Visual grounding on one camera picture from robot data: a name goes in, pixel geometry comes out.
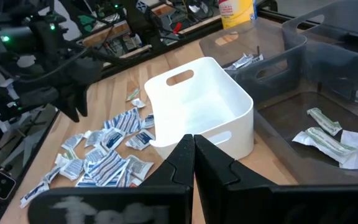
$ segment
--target yellow bottle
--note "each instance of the yellow bottle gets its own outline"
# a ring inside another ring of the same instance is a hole
[[[253,0],[219,0],[219,10],[223,29],[255,19]]]

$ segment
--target bottle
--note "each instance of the bottle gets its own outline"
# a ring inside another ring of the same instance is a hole
[[[254,0],[219,0],[223,29],[255,20]]]

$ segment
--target green light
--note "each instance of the green light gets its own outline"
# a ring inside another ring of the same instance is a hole
[[[8,42],[10,40],[8,36],[2,36],[1,39],[3,42]]]

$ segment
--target white plastic bin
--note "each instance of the white plastic bin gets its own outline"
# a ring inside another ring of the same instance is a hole
[[[167,80],[187,70],[193,76],[176,85]],[[229,156],[240,159],[254,148],[254,102],[219,66],[204,57],[151,78],[145,90],[152,103],[156,140],[166,159],[184,134],[202,134]]]

